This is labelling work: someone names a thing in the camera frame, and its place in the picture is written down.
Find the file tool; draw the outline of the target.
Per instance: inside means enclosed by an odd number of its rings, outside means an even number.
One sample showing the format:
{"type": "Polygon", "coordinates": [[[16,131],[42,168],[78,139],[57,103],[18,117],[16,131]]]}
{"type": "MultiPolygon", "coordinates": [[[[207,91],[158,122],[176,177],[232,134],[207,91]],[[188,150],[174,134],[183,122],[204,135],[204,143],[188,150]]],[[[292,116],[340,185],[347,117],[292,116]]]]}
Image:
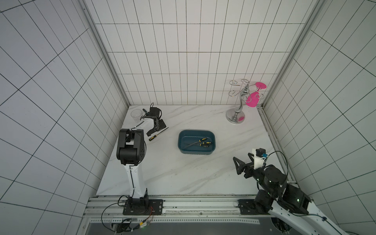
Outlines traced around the file tool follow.
{"type": "Polygon", "coordinates": [[[154,140],[155,138],[157,138],[158,135],[160,135],[161,133],[163,133],[163,132],[166,131],[167,129],[169,129],[169,127],[166,127],[165,129],[163,129],[162,131],[160,131],[160,132],[157,133],[156,135],[150,137],[148,140],[149,140],[149,141],[154,140]]]}
{"type": "Polygon", "coordinates": [[[199,139],[198,141],[193,142],[193,143],[189,144],[188,146],[192,146],[192,145],[195,145],[195,144],[198,144],[198,143],[202,143],[202,142],[204,142],[205,140],[207,140],[206,137],[205,137],[205,138],[202,138],[202,139],[199,139]]]}
{"type": "Polygon", "coordinates": [[[209,147],[211,144],[212,144],[212,142],[202,142],[202,143],[198,143],[198,144],[195,144],[195,145],[192,145],[192,146],[209,147]]]}

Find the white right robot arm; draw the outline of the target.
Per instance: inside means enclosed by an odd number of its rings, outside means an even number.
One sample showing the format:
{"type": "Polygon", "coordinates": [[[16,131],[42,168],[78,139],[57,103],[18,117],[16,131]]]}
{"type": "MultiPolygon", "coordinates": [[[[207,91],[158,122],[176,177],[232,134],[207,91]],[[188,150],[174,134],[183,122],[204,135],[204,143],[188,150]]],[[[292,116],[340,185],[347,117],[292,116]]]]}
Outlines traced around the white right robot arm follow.
{"type": "Polygon", "coordinates": [[[318,209],[314,201],[300,188],[287,182],[287,175],[274,165],[256,165],[257,158],[249,155],[245,163],[234,157],[237,174],[253,178],[260,187],[254,206],[257,212],[267,213],[282,220],[302,235],[346,235],[318,209]]]}

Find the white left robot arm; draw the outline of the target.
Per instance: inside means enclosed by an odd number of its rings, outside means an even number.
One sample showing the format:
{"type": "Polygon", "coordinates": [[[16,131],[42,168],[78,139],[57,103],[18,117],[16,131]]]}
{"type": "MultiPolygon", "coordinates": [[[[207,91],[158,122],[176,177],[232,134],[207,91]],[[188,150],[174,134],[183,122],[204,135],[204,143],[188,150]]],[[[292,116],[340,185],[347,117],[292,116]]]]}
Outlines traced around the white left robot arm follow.
{"type": "Polygon", "coordinates": [[[130,193],[128,200],[134,204],[147,205],[148,194],[142,174],[141,162],[146,155],[146,141],[142,129],[123,128],[119,131],[116,157],[126,169],[130,193]]]}

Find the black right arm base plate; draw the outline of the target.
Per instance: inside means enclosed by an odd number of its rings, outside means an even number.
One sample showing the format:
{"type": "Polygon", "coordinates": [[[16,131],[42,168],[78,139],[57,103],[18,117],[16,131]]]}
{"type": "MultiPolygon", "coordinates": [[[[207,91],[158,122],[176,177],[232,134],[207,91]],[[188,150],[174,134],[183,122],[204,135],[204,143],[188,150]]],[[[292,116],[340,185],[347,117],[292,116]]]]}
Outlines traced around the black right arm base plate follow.
{"type": "Polygon", "coordinates": [[[261,209],[256,207],[253,199],[239,199],[238,208],[241,215],[262,215],[265,214],[261,209]]]}

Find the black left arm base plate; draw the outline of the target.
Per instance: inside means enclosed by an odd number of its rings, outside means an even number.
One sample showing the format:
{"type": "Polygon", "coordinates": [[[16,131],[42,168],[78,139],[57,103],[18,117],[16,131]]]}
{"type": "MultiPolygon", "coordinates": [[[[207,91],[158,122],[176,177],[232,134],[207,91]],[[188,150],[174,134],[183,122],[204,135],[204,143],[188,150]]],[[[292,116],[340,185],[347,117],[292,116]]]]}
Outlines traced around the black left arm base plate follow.
{"type": "Polygon", "coordinates": [[[124,205],[123,215],[161,215],[162,199],[128,199],[124,205]]]}

